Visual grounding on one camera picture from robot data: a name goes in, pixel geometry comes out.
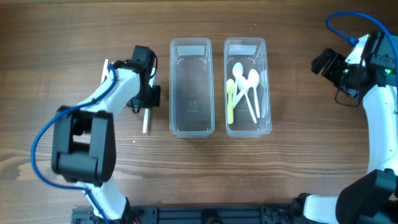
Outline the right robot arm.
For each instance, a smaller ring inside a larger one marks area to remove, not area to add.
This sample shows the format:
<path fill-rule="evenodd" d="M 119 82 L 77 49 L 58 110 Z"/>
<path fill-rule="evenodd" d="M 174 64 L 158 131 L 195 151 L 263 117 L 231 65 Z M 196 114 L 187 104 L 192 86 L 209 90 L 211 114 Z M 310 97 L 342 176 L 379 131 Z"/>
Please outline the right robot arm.
<path fill-rule="evenodd" d="M 369 131 L 366 175 L 336 197 L 300 194 L 290 216 L 315 223 L 397 223 L 397 83 L 393 49 L 397 36 L 374 31 L 359 38 L 344 57 L 325 49 L 311 71 L 327 80 L 365 110 Z"/>

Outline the white spoon crossing yellow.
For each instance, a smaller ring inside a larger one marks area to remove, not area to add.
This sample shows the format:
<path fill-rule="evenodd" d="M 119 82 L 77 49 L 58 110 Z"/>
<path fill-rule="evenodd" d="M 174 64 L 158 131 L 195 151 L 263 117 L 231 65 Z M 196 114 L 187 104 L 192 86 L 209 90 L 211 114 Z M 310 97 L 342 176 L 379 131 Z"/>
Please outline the white spoon crossing yellow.
<path fill-rule="evenodd" d="M 251 88 L 251 85 L 238 85 L 239 88 L 239 93 L 236 96 L 236 100 L 233 104 L 233 108 L 236 107 L 236 105 L 239 103 L 240 99 L 248 94 L 249 89 Z"/>

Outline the white fork tines down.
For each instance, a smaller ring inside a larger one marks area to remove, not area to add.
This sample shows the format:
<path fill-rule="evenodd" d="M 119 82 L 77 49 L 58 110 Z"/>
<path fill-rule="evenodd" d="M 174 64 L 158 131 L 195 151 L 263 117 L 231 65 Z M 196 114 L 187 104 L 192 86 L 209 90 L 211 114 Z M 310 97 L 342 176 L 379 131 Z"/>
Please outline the white fork tines down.
<path fill-rule="evenodd" d="M 103 64 L 103 69 L 102 69 L 102 74 L 101 74 L 101 82 L 100 82 L 101 85 L 109 77 L 109 74 L 108 74 L 108 62 L 109 62 L 109 60 L 106 59 L 104 61 L 104 64 Z"/>

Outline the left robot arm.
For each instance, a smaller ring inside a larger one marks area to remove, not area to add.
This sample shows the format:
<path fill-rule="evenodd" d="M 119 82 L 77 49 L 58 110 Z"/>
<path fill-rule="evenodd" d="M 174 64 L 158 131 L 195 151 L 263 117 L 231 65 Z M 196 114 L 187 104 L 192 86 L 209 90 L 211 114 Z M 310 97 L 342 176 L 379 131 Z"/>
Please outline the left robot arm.
<path fill-rule="evenodd" d="M 56 112 L 52 170 L 69 189 L 85 193 L 96 223 L 139 223 L 113 178 L 114 120 L 125 107 L 138 113 L 159 106 L 161 89 L 153 84 L 157 63 L 153 50 L 137 45 L 130 59 L 104 65 L 104 80 L 91 96 Z"/>

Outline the yellow plastic spoon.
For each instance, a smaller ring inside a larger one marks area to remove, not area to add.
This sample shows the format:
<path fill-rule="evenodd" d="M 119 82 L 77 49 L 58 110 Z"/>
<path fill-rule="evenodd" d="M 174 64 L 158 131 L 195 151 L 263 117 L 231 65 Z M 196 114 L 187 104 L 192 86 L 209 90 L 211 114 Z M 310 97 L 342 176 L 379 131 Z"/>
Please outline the yellow plastic spoon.
<path fill-rule="evenodd" d="M 233 124 L 234 122 L 234 115 L 233 115 L 233 92 L 234 92 L 234 80 L 228 79 L 226 82 L 226 91 L 228 95 L 227 101 L 227 117 L 228 117 L 228 124 Z"/>

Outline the white plastic fork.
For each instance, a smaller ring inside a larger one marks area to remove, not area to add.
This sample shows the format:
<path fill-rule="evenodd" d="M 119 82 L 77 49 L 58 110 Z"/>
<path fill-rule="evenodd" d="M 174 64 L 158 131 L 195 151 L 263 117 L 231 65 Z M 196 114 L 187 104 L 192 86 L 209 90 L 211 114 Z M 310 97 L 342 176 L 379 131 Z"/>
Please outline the white plastic fork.
<path fill-rule="evenodd" d="M 151 74 L 153 75 L 153 77 L 150 78 L 150 80 L 149 80 L 149 86 L 153 87 L 154 82 L 155 82 L 155 69 L 154 68 L 152 69 L 152 73 Z M 150 109 L 146 108 L 145 109 L 145 113 L 144 113 L 144 119 L 143 119 L 143 127 L 142 127 L 142 132 L 144 134 L 148 133 L 149 121 L 150 121 Z"/>

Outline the white spoon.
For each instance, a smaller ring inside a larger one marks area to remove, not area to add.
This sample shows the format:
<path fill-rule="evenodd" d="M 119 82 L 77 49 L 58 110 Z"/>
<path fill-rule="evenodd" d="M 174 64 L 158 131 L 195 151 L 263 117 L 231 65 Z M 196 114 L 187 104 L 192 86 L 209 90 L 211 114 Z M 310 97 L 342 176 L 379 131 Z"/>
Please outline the white spoon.
<path fill-rule="evenodd" d="M 257 95 L 257 86 L 259 85 L 259 74 L 255 69 L 251 69 L 249 71 L 248 80 L 254 92 L 254 104 L 255 104 L 256 115 L 258 118 L 260 118 L 259 100 Z"/>
<path fill-rule="evenodd" d="M 239 77 L 243 75 L 243 65 L 240 62 L 237 62 L 233 66 L 233 76 L 235 77 L 234 81 L 234 91 L 233 91 L 233 104 L 236 102 L 236 96 L 238 91 L 238 80 Z"/>
<path fill-rule="evenodd" d="M 257 119 L 256 119 L 256 116 L 254 114 L 254 110 L 252 108 L 250 99 L 248 97 L 248 90 L 250 88 L 250 86 L 248 84 L 248 81 L 244 77 L 239 77 L 238 87 L 239 87 L 239 90 L 240 90 L 240 94 L 242 94 L 242 95 L 244 95 L 246 97 L 246 101 L 247 101 L 247 104 L 248 104 L 249 112 L 251 114 L 253 122 L 256 124 L 257 123 Z"/>

